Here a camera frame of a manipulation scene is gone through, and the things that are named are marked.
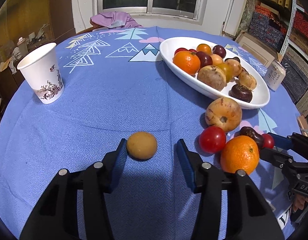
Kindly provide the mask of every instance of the purple cloth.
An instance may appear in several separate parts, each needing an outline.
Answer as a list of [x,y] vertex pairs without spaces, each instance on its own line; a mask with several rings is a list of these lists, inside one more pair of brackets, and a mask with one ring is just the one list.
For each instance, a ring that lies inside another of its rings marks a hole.
[[93,23],[107,28],[137,28],[139,25],[128,13],[107,12],[90,18]]

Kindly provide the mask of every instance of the blue tablecloth texture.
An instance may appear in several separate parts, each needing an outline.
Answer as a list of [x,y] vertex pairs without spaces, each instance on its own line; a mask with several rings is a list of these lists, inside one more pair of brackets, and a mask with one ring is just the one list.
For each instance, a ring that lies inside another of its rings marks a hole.
[[[62,42],[56,51],[65,85],[63,95],[44,105],[25,81],[0,124],[0,216],[16,237],[58,170],[83,170],[115,150],[121,138],[143,130],[156,137],[158,151],[145,162],[127,158],[118,187],[105,196],[114,237],[190,239],[200,194],[192,194],[186,186],[175,154],[176,142],[184,138],[189,150],[220,166],[219,155],[201,152],[197,140],[206,128],[204,113],[212,100],[178,79],[160,56],[160,42],[178,36],[220,44],[242,56],[261,75],[266,72],[234,41],[198,31],[119,29]],[[280,86],[270,94],[264,108],[243,110],[240,126],[282,136],[300,132],[299,112],[286,90]],[[228,133],[227,139],[238,130]],[[296,161],[304,161],[291,154]],[[288,237],[294,227],[288,220],[293,197],[287,180],[279,169],[262,160],[250,177]],[[81,192],[79,196],[80,237],[85,239]],[[219,239],[225,237],[226,217],[224,192]]]

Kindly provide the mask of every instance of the human hand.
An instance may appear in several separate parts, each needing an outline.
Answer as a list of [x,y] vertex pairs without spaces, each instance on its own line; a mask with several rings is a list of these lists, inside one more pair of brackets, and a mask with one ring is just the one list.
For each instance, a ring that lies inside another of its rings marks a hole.
[[303,210],[305,202],[308,202],[307,197],[296,194],[293,202],[293,211],[296,212],[298,209]]

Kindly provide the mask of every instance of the paper cup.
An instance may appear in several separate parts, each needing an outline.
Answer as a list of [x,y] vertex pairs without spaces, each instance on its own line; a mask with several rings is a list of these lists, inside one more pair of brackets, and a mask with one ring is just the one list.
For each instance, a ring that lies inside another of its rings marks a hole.
[[29,53],[17,66],[44,104],[56,101],[64,91],[55,47],[56,43],[43,45]]

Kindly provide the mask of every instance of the white oval bowl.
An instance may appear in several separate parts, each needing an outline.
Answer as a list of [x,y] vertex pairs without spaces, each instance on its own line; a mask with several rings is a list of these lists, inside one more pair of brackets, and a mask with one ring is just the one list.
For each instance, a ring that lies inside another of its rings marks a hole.
[[246,69],[255,79],[257,82],[256,88],[252,91],[253,98],[250,103],[244,102],[242,100],[233,98],[229,96],[229,91],[231,90],[232,86],[236,84],[235,81],[227,83],[227,85],[222,89],[222,91],[218,91],[203,82],[196,79],[197,74],[195,77],[187,74],[185,71],[181,70],[179,67],[177,67],[173,63],[173,57],[174,52],[178,48],[186,48],[186,49],[196,49],[196,47],[199,44],[205,43],[209,45],[212,49],[215,45],[215,43],[210,41],[205,41],[197,38],[190,38],[190,37],[174,37],[166,39],[161,43],[159,46],[160,53],[162,55],[163,60],[166,62],[168,67],[172,70],[172,72],[178,76],[183,82],[185,82],[187,85],[195,89],[196,91],[200,92],[201,94],[211,98],[211,99],[217,99],[219,97],[228,97],[232,98],[238,104],[241,106],[242,109],[256,109],[256,108],[262,108],[267,105],[267,103],[270,101],[270,91],[267,87],[267,84],[261,77],[261,75],[249,64],[247,63],[243,58],[239,57],[235,53],[226,50],[226,58],[233,58],[233,57],[239,57],[241,60],[241,65],[243,68]]

